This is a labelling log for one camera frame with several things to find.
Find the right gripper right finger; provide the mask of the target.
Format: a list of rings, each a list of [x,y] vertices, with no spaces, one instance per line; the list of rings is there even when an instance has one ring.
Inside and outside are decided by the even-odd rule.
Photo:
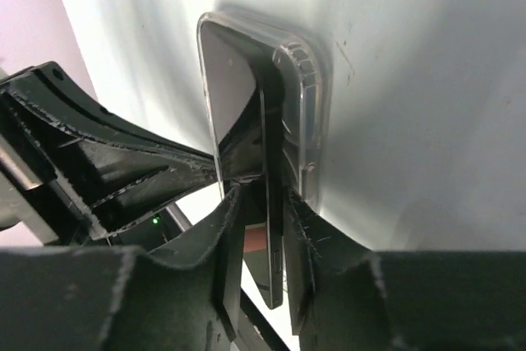
[[[284,193],[293,333],[303,350],[522,350],[523,252],[374,252]]]

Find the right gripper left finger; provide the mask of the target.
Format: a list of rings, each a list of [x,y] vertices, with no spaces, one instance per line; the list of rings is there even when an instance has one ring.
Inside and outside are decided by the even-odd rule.
[[[1,251],[4,350],[227,350],[236,336],[242,188],[152,252]]]

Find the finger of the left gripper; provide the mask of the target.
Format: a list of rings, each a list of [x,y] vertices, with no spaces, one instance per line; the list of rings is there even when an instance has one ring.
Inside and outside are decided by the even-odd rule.
[[[208,154],[110,113],[55,62],[1,81],[1,221],[101,239],[214,183]]]

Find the black phone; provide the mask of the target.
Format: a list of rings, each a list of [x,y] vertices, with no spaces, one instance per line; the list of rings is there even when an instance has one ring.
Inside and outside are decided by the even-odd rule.
[[[214,152],[216,173],[224,192],[236,184],[248,187],[246,227],[266,226],[266,249],[244,253],[244,261],[266,306],[275,309],[283,303],[284,78],[262,45],[234,38],[233,47],[248,57],[255,89]]]

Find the clear transparent phone case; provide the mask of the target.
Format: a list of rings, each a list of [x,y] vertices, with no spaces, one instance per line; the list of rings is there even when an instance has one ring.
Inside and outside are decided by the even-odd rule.
[[[331,95],[330,64],[314,41],[293,25],[235,9],[203,14],[197,24],[197,43],[216,154],[255,89],[248,75],[248,57],[234,49],[234,38],[262,45],[282,73],[286,169],[299,195],[313,210],[319,210],[322,147]]]

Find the pink phone case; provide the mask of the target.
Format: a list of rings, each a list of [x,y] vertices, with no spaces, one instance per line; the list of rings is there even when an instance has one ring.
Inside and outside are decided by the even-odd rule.
[[[243,252],[251,253],[265,250],[267,245],[266,226],[246,227],[244,233]]]

